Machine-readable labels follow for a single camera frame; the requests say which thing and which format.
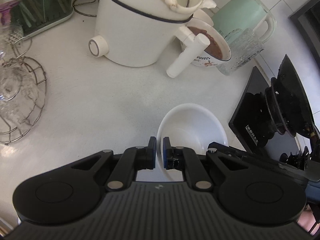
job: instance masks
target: white appliance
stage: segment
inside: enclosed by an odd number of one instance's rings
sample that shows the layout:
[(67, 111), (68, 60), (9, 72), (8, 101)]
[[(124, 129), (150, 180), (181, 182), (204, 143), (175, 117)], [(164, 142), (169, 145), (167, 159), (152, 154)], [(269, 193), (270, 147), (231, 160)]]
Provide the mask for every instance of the white appliance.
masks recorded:
[(170, 67), (168, 75), (175, 77), (210, 44), (186, 23), (197, 9), (214, 7), (212, 0), (100, 0), (90, 51), (95, 57), (142, 67), (155, 63), (177, 37), (187, 48)]

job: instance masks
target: utensil holder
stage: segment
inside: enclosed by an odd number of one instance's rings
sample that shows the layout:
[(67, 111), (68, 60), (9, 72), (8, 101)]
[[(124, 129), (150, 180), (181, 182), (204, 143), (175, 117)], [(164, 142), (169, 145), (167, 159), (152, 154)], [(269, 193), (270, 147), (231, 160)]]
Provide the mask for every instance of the utensil holder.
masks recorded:
[(32, 37), (68, 20), (73, 11), (72, 0), (20, 0), (11, 9), (11, 21), (21, 25), (23, 33)]

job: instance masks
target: black stove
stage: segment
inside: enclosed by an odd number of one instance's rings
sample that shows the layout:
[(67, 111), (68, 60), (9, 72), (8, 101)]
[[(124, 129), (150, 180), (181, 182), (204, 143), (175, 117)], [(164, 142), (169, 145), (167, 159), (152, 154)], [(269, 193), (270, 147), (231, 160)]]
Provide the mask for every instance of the black stove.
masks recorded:
[[(320, 162), (320, 134), (303, 85), (287, 55), (277, 78), (271, 78), (271, 85), (257, 67), (253, 68), (229, 126), (249, 153), (303, 171), (309, 167), (310, 157)], [(310, 139), (312, 149), (298, 148), (297, 133)]]
[(282, 153), (299, 153), (296, 140), (289, 133), (281, 135), (270, 131), (269, 112), (264, 103), (265, 90), (270, 86), (254, 67), (241, 100), (233, 114), (229, 126), (235, 133), (245, 150), (279, 161)]

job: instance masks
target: light green kettle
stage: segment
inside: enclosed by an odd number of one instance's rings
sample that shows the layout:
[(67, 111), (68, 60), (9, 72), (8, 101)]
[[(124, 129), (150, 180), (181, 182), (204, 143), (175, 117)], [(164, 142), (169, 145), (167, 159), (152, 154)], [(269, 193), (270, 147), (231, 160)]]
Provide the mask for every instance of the light green kettle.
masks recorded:
[(268, 30), (261, 36), (262, 42), (266, 42), (276, 28), (275, 18), (260, 0), (231, 0), (211, 19), (213, 27), (228, 44), (247, 28), (255, 31), (264, 21), (268, 23)]

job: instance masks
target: round knob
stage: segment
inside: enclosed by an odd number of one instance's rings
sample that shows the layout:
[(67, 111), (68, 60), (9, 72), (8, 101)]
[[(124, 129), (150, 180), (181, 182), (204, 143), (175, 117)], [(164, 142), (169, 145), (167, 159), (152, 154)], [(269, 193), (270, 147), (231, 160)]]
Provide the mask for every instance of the round knob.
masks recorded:
[(101, 35), (98, 35), (89, 40), (89, 50), (95, 57), (101, 57), (109, 52), (109, 45)]

